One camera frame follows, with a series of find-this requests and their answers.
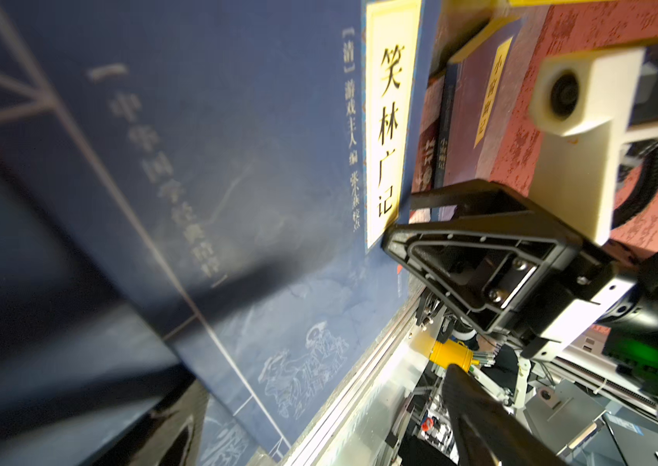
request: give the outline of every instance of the book title label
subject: book title label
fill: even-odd
[[[422,0],[366,7],[366,247],[399,217]]]
[[[494,107],[494,96],[498,92],[498,86],[500,85],[500,77],[503,75],[503,68],[505,68],[505,59],[508,56],[508,51],[510,50],[510,43],[513,41],[513,38],[510,37],[505,42],[501,43],[498,46],[498,51],[494,54],[494,62],[492,63],[492,72],[489,74],[489,82],[487,83],[487,93],[484,97],[484,104],[482,104],[482,114],[479,117],[479,126],[477,127],[477,137],[474,139],[473,146],[476,147],[477,144],[484,137],[484,133],[487,130],[487,123],[489,122],[489,116],[492,113],[492,107]]]

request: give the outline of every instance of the red speckled surface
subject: red speckled surface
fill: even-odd
[[[539,64],[546,56],[648,37],[658,37],[658,1],[618,0],[551,7],[490,179],[528,193],[541,146],[541,135],[528,117],[528,102]],[[631,174],[624,189],[618,193],[617,201],[629,194],[637,174],[637,170]],[[649,250],[658,250],[658,195],[648,209],[614,230],[612,237]]]

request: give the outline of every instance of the book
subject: book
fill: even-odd
[[[520,18],[493,19],[446,64],[433,188],[474,178],[489,116]],[[453,208],[435,209],[436,221]]]
[[[417,159],[415,175],[412,180],[412,192],[430,191],[433,187],[435,173],[435,151],[440,128],[440,107],[443,97],[443,84],[446,71],[431,76],[427,81],[425,102],[422,105],[422,120],[420,122],[420,138],[417,144]],[[430,209],[412,210],[409,213],[409,223],[430,221]]]
[[[596,0],[509,0],[511,7],[535,7],[539,5],[560,5],[564,3],[587,3]],[[613,2],[614,0],[598,0],[603,2]]]
[[[0,0],[0,164],[230,413],[219,444],[256,448],[238,424],[280,461],[406,302],[379,243],[409,215],[439,12]]]

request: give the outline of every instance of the black cable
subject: black cable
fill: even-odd
[[[655,198],[658,192],[658,145],[645,156],[640,178],[627,200],[614,209],[612,229],[619,228],[633,219]]]
[[[658,140],[650,139],[634,143],[627,155],[643,160],[642,170],[630,196],[614,210],[612,229],[621,227],[645,210],[658,192]],[[631,170],[632,168],[629,167],[620,167],[619,182],[624,181]]]
[[[459,366],[448,366],[441,394],[459,464],[492,464],[494,455],[509,465],[565,466]]]
[[[627,459],[624,458],[624,453],[621,452],[621,448],[619,447],[619,443],[616,441],[616,437],[614,436],[614,429],[612,429],[611,424],[609,423],[609,420],[606,419],[606,416],[601,417],[604,420],[604,424],[606,424],[606,428],[609,431],[609,434],[611,434],[611,439],[614,442],[614,445],[616,446],[616,451],[619,452],[619,455],[621,456],[621,460],[624,464],[629,465],[630,463],[627,462]]]

